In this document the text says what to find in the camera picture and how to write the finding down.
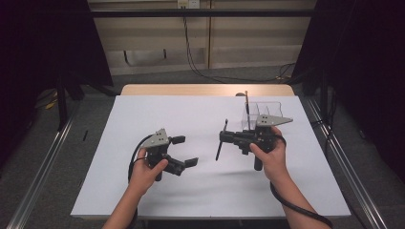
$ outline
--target hand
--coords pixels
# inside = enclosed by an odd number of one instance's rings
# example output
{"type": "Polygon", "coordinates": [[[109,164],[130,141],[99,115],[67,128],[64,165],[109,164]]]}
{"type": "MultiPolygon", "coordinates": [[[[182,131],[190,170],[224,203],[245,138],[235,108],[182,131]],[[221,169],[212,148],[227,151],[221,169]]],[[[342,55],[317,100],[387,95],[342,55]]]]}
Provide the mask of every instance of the hand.
{"type": "MultiPolygon", "coordinates": [[[[276,135],[282,135],[281,131],[272,127],[272,131],[276,135]]],[[[256,144],[250,144],[250,150],[253,154],[263,162],[266,177],[275,182],[289,177],[286,165],[286,145],[281,139],[277,139],[276,147],[269,153],[263,152],[256,144]]]]}
{"type": "MultiPolygon", "coordinates": [[[[138,151],[138,158],[146,156],[146,149],[142,148],[138,151]]],[[[161,173],[168,164],[167,159],[161,160],[154,168],[150,168],[147,159],[139,159],[134,164],[131,180],[128,188],[143,196],[146,191],[152,186],[155,177],[161,173]]]]}

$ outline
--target white paper sheet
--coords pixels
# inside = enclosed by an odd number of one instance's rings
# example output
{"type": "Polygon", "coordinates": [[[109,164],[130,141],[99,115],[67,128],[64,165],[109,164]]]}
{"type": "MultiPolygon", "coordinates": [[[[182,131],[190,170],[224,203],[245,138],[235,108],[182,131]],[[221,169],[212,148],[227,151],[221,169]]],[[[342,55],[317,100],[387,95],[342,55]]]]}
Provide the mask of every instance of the white paper sheet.
{"type": "MultiPolygon", "coordinates": [[[[288,143],[288,170],[311,205],[324,216],[348,216],[330,167],[296,96],[251,97],[282,103],[293,122],[279,126],[288,143]]],[[[242,155],[224,143],[218,161],[219,132],[242,130],[244,97],[118,96],[72,216],[84,219],[111,215],[127,186],[128,165],[138,143],[165,128],[169,136],[185,135],[171,145],[171,157],[198,157],[196,167],[180,177],[163,173],[139,204],[140,219],[268,219],[285,214],[270,192],[264,172],[253,168],[254,155],[242,155]]]]}

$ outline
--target black curtain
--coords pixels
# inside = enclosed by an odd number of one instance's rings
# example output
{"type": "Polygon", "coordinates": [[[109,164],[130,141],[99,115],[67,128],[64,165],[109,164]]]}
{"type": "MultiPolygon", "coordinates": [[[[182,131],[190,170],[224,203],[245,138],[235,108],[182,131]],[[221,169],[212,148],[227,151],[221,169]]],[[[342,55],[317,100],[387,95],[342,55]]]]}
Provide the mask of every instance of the black curtain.
{"type": "Polygon", "coordinates": [[[93,18],[70,10],[90,11],[86,0],[0,2],[0,166],[32,121],[37,96],[61,73],[113,84],[93,18]]]}
{"type": "MultiPolygon", "coordinates": [[[[331,2],[318,0],[317,9],[330,10],[331,2]]],[[[351,0],[337,9],[337,17],[311,20],[293,76],[317,70],[303,79],[310,94],[326,73],[338,99],[405,181],[405,2],[351,0]]]]}

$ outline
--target metal rod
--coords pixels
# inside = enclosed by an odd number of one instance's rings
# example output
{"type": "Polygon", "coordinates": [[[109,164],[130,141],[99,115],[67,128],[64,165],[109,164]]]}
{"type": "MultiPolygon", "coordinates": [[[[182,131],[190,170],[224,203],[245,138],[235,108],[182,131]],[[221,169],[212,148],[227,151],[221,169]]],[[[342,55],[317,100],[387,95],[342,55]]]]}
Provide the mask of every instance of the metal rod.
{"type": "Polygon", "coordinates": [[[91,17],[313,17],[328,16],[331,10],[219,10],[219,9],[173,9],[173,10],[53,10],[37,14],[91,16],[91,17]]]}
{"type": "Polygon", "coordinates": [[[66,125],[63,129],[56,133],[56,136],[53,140],[53,144],[49,149],[48,153],[45,156],[44,161],[42,162],[41,166],[39,167],[38,172],[36,173],[35,178],[30,185],[29,190],[27,191],[26,195],[24,196],[23,200],[17,207],[17,210],[14,212],[14,215],[11,218],[9,225],[7,226],[8,229],[20,229],[24,228],[33,206],[36,203],[36,200],[41,193],[41,190],[47,180],[47,177],[53,167],[53,163],[59,153],[60,148],[62,147],[63,142],[70,131],[72,126],[73,118],[75,117],[76,111],[78,110],[79,103],[77,102],[73,108],[72,115],[68,119],[66,125]]]}
{"type": "MultiPolygon", "coordinates": [[[[315,115],[315,117],[321,120],[320,108],[316,101],[313,98],[310,98],[309,106],[315,115]]],[[[321,124],[321,130],[325,136],[328,138],[328,134],[330,132],[330,127],[324,123],[321,124]]],[[[367,218],[369,219],[370,224],[374,229],[382,229],[387,228],[381,214],[379,213],[375,203],[373,202],[372,198],[370,197],[369,193],[367,192],[366,188],[364,187],[363,183],[361,182],[360,178],[357,176],[357,173],[353,169],[349,159],[346,156],[346,153],[343,151],[337,137],[334,135],[333,132],[330,133],[330,147],[333,151],[334,156],[337,159],[337,162],[340,165],[343,173],[346,176],[350,186],[354,194],[357,197],[361,207],[363,208],[364,213],[366,214],[367,218]]]]}

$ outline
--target metal bracket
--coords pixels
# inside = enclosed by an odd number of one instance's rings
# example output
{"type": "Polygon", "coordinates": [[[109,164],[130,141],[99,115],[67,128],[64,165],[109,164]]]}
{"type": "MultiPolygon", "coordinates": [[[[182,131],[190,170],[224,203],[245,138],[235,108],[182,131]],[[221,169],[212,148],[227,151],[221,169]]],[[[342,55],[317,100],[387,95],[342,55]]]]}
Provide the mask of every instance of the metal bracket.
{"type": "Polygon", "coordinates": [[[167,137],[166,131],[162,128],[158,130],[154,135],[149,137],[143,144],[142,147],[149,148],[160,145],[169,144],[169,137],[167,137]]]}
{"type": "Polygon", "coordinates": [[[257,117],[256,126],[269,127],[292,122],[292,118],[262,114],[257,117]]]}

